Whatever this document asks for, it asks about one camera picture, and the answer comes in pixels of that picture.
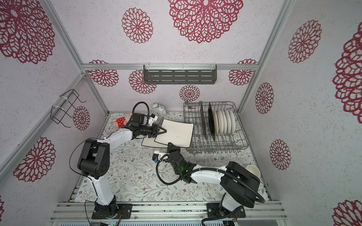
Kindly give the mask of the white square plate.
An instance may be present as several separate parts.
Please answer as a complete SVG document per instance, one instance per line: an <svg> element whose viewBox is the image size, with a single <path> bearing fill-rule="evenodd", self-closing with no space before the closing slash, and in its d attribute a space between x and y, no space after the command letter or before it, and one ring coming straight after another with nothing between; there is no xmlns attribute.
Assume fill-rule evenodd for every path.
<svg viewBox="0 0 362 226"><path fill-rule="evenodd" d="M154 137L152 137L152 138L145 137L143 139L141 145L143 147L151 147L151 148L167 148L167 145L159 144L159 143L155 142Z"/></svg>
<svg viewBox="0 0 362 226"><path fill-rule="evenodd" d="M172 143L174 146L190 148L194 131L193 123L183 123L163 119L161 127L166 133L157 135L155 142L163 145Z"/></svg>

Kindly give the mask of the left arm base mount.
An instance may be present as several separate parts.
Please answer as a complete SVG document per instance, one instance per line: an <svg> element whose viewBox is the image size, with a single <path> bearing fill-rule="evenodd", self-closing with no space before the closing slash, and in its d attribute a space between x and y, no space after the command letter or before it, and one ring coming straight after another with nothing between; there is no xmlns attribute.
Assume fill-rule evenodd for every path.
<svg viewBox="0 0 362 226"><path fill-rule="evenodd" d="M101 205L95 202L95 208L92 214L92 219L130 219L133 205L132 204L117 204L117 198L111 200L109 205Z"/></svg>

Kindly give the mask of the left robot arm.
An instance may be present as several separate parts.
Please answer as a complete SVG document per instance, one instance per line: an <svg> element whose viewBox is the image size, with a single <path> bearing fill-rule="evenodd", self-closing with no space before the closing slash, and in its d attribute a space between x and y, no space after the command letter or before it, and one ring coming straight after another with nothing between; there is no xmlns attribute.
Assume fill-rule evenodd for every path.
<svg viewBox="0 0 362 226"><path fill-rule="evenodd" d="M154 118L155 115L133 113L123 127L106 138L88 138L84 141L77 167L94 188L96 207L107 211L117 207L107 177L111 151L138 136L153 138L167 132L153 122Z"/></svg>

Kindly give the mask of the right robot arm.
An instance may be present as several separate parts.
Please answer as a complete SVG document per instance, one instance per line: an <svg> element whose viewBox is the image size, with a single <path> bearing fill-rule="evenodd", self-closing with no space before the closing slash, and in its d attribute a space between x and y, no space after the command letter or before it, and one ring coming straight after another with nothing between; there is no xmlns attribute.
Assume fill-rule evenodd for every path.
<svg viewBox="0 0 362 226"><path fill-rule="evenodd" d="M188 162L181 154L181 149L172 143L167 145L166 162L169 163L179 177L172 182L160 180L165 185L173 185L179 181L187 184L208 183L220 185L225 195L221 207L233 211L239 206L253 208L255 203L265 203L258 193L260 179L236 162L229 162L222 167L205 167Z"/></svg>

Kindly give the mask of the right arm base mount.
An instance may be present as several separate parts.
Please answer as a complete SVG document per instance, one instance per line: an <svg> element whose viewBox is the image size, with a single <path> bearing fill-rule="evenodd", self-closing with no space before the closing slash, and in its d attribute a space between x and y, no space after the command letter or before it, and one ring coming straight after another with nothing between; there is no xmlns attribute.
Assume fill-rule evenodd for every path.
<svg viewBox="0 0 362 226"><path fill-rule="evenodd" d="M223 218L245 218L244 206L240 206L237 211L229 211L220 202L209 202L206 204L207 217L211 219Z"/></svg>

